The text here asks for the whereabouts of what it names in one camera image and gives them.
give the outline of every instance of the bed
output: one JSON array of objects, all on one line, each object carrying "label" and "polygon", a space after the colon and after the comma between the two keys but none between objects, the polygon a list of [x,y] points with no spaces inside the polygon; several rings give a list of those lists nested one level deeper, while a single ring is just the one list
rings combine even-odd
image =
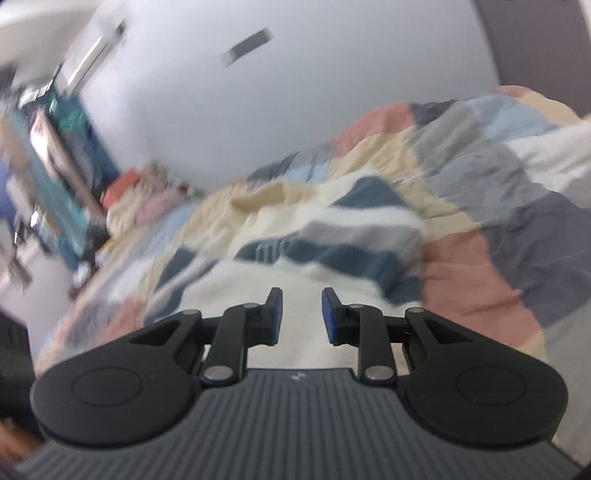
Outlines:
[{"label": "bed", "polygon": [[174,312],[220,315],[284,290],[280,342],[249,365],[351,367],[320,292],[422,305],[548,362],[555,438],[591,459],[591,123],[524,87],[377,109],[333,141],[124,236],[35,360],[53,364]]}]

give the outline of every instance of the pink cloth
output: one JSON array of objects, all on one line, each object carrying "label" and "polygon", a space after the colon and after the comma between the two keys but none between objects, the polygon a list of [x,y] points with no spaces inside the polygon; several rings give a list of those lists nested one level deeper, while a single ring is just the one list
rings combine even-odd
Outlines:
[{"label": "pink cloth", "polygon": [[177,189],[167,189],[152,195],[138,210],[135,216],[136,225],[145,225],[162,217],[170,209],[187,200],[187,194]]}]

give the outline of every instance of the black circular disc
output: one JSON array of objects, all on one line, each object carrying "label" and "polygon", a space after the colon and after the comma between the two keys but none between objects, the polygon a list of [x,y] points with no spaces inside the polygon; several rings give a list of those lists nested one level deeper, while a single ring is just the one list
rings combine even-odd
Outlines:
[{"label": "black circular disc", "polygon": [[460,374],[456,387],[470,402],[508,405],[523,395],[525,381],[507,368],[474,367]]},{"label": "black circular disc", "polygon": [[49,369],[33,386],[35,416],[53,437],[91,447],[131,445],[177,423],[193,399],[189,376],[147,349],[96,349]]},{"label": "black circular disc", "polygon": [[551,438],[567,403],[552,368],[502,346],[438,348],[411,375],[404,398],[433,432],[471,446],[508,447]]}]

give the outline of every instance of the white wall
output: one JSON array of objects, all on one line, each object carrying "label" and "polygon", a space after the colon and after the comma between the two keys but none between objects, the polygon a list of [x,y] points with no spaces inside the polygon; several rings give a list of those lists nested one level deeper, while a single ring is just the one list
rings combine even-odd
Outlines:
[{"label": "white wall", "polygon": [[[122,11],[127,41],[83,102],[122,167],[157,158],[206,190],[385,103],[497,82],[470,0],[129,0]],[[273,39],[226,67],[220,56],[264,27]]]}]

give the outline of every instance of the orange cloth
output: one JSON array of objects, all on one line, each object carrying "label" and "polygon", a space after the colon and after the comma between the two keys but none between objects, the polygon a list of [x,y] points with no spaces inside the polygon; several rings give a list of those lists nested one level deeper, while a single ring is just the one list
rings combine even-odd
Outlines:
[{"label": "orange cloth", "polygon": [[109,188],[107,188],[105,198],[103,199],[103,207],[107,210],[111,208],[128,188],[133,187],[139,182],[141,177],[142,174],[134,168],[121,175],[117,180],[109,185]]},{"label": "orange cloth", "polygon": [[425,245],[421,270],[426,309],[513,348],[541,331],[523,292],[492,264],[482,232],[451,233]]}]

